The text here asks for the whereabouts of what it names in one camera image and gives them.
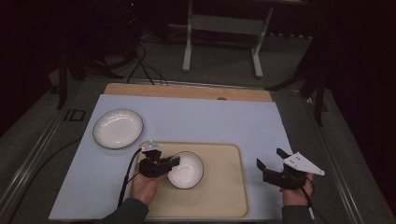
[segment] dark sleeve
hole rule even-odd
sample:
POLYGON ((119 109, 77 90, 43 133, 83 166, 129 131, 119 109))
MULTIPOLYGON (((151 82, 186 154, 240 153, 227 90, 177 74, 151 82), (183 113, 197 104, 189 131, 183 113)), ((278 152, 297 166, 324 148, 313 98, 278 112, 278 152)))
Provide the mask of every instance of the dark sleeve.
POLYGON ((116 209, 112 214, 99 220, 98 224, 126 224, 143 223, 148 214, 148 207, 137 199, 128 198, 126 199, 122 206, 116 209))
POLYGON ((282 224, 314 223, 308 207, 304 205, 282 207, 282 224))

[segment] plate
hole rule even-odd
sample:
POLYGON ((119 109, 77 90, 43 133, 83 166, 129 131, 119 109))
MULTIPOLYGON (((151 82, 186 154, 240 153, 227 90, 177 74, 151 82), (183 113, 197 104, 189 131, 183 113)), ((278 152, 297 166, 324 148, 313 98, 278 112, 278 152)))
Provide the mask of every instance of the plate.
POLYGON ((204 164, 201 159, 189 151, 177 153, 173 158, 180 158, 180 164, 169 172, 169 181, 180 189, 190 189, 196 186, 204 175, 204 164))
POLYGON ((122 148, 131 145, 143 131, 143 120, 130 109, 116 109, 104 114, 93 127, 93 138, 102 147, 122 148))

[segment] white bowl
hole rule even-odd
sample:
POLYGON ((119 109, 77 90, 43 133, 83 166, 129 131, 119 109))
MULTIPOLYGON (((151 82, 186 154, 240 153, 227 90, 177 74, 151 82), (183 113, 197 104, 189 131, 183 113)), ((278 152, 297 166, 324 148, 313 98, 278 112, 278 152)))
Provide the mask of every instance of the white bowl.
POLYGON ((196 186, 204 175, 204 164, 201 159, 189 151, 179 152, 173 158, 176 157, 180 157, 180 164, 169 172, 169 181, 180 189, 196 186))
POLYGON ((121 148, 132 144, 143 131, 143 120, 133 110, 117 109, 104 114, 93 127, 93 138, 102 147, 121 148))

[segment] white table leg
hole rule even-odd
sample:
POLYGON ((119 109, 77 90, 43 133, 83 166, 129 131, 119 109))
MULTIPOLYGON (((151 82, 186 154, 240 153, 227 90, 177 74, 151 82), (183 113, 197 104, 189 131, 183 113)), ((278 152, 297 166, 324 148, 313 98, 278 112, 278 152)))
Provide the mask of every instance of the white table leg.
POLYGON ((192 17, 192 0, 189 1, 189 17, 187 18, 187 44, 186 50, 184 51, 184 60, 183 60, 183 71, 189 72, 190 71, 190 63, 191 63, 191 17, 192 17))
POLYGON ((253 65, 254 65, 254 71, 256 73, 257 78, 262 78, 262 64, 260 63, 260 57, 259 57, 259 52, 260 48, 262 47, 262 41, 265 38, 265 33, 268 28, 268 24, 270 23, 271 15, 273 13, 274 9, 270 7, 267 12, 267 16, 265 18, 265 21, 262 23, 262 29, 259 34, 259 39, 257 41, 257 45, 255 48, 251 49, 251 56, 253 59, 253 65))

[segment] gray floor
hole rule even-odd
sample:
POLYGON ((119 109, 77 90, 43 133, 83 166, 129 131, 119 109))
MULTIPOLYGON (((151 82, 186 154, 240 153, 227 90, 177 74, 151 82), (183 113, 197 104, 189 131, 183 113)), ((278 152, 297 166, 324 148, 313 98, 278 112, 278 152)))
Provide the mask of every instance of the gray floor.
MULTIPOLYGON (((169 84, 263 89, 291 77, 309 45, 309 39, 299 37, 266 37, 260 53, 264 78, 257 79, 246 44, 239 44, 238 47, 219 41, 207 44, 199 38, 194 40, 191 70, 189 73, 183 72, 184 37, 181 32, 167 42, 158 42, 152 41, 155 36, 148 35, 141 42, 146 48, 145 61, 160 69, 169 84)), ((139 52, 143 55, 143 49, 140 48, 139 52)), ((84 82, 70 78, 69 98, 63 109, 56 109, 57 95, 45 94, 0 139, 0 192, 4 193, 0 207, 7 205, 2 207, 2 217, 12 214, 17 196, 24 191, 22 186, 26 186, 24 183, 29 182, 29 177, 33 176, 39 164, 62 146, 82 136, 96 100, 106 85, 125 82, 134 66, 135 63, 132 63, 115 71, 124 79, 109 79, 94 73, 90 73, 84 82), (85 119, 65 119, 69 109, 86 111, 85 119), (31 153, 37 155, 40 162, 34 163, 33 159, 27 161, 26 158, 32 158, 29 157, 31 153), (19 170, 23 164, 32 164, 32 172, 19 170), (6 203, 6 199, 12 199, 14 203, 6 203)), ((154 72, 148 71, 153 79, 159 79, 154 72)), ((146 78, 143 69, 139 68, 131 83, 148 83, 146 78)), ((312 119, 310 101, 296 93, 300 86, 301 83, 297 83, 271 93, 293 150, 309 155, 315 164, 327 171, 325 176, 315 180, 315 207, 329 223, 396 223, 332 99, 332 93, 326 91, 327 112, 322 114, 324 126, 320 128, 312 119)), ((23 197, 12 223, 56 223, 48 221, 48 216, 77 147, 78 143, 75 143, 65 148, 40 170, 23 197)))

